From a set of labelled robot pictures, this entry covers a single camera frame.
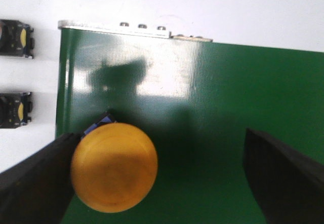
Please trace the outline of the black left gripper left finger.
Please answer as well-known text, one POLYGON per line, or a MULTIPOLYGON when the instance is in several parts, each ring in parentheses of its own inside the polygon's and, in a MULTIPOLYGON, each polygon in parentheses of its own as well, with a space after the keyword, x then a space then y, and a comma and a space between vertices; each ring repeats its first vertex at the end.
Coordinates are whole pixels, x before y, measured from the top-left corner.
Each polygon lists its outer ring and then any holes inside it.
POLYGON ((74 195, 70 164, 80 135, 66 133, 1 173, 1 223, 60 223, 74 195))

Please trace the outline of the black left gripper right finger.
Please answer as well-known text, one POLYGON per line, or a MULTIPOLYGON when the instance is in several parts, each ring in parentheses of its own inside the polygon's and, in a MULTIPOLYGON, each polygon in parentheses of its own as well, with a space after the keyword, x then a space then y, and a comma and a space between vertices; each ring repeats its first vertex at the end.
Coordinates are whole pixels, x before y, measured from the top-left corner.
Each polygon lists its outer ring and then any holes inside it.
POLYGON ((243 168, 267 223, 323 223, 323 165, 274 138, 246 130, 243 168))

